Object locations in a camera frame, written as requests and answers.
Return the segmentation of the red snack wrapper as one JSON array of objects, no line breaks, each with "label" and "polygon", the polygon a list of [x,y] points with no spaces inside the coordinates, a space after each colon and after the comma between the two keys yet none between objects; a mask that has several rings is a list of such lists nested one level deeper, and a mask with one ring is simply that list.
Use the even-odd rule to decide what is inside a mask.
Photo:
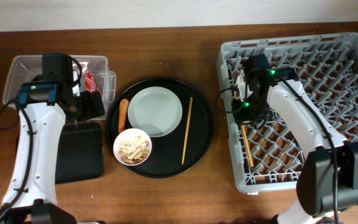
[{"label": "red snack wrapper", "polygon": [[86,91],[89,91],[91,93],[97,91],[100,92],[92,72],[88,72],[85,74],[84,84],[85,84]]}]

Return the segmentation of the wooden chopstick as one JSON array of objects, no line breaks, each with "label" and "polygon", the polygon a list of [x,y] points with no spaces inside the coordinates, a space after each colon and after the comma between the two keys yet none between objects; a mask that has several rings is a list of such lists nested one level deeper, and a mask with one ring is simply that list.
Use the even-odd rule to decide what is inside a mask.
[{"label": "wooden chopstick", "polygon": [[184,163],[185,163],[185,155],[186,155],[186,147],[187,147],[187,142],[188,142],[188,133],[189,133],[190,121],[191,121],[192,105],[193,105],[193,97],[190,97],[190,102],[189,102],[189,107],[188,107],[188,116],[187,116],[187,120],[186,120],[185,137],[184,137],[184,143],[183,143],[182,159],[181,159],[181,164],[182,165],[184,165]]},{"label": "wooden chopstick", "polygon": [[249,146],[249,142],[248,142],[248,138],[247,138],[246,127],[244,125],[241,125],[241,131],[242,131],[242,135],[243,135],[245,146],[246,146],[246,153],[247,153],[247,158],[249,161],[249,166],[254,167],[254,161],[252,158],[252,154],[251,154],[251,150],[250,150],[250,146]]}]

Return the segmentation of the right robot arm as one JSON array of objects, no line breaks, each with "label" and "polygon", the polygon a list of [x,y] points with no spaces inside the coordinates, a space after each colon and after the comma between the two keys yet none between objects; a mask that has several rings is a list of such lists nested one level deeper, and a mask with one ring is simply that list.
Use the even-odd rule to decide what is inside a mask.
[{"label": "right robot arm", "polygon": [[274,110],[306,159],[297,200],[272,223],[339,223],[339,212],[358,205],[358,141],[339,133],[313,104],[291,66],[272,68],[264,54],[239,58],[232,102],[237,124],[261,128]]}]

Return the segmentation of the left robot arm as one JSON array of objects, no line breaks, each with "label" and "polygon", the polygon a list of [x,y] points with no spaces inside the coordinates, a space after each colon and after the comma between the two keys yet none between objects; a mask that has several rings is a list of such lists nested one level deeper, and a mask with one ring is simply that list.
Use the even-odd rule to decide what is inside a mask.
[{"label": "left robot arm", "polygon": [[20,134],[11,183],[2,200],[0,223],[76,223],[59,208],[55,192],[58,144],[66,116],[80,119],[83,100],[74,91],[81,79],[72,73],[39,75],[21,85],[14,103]]}]

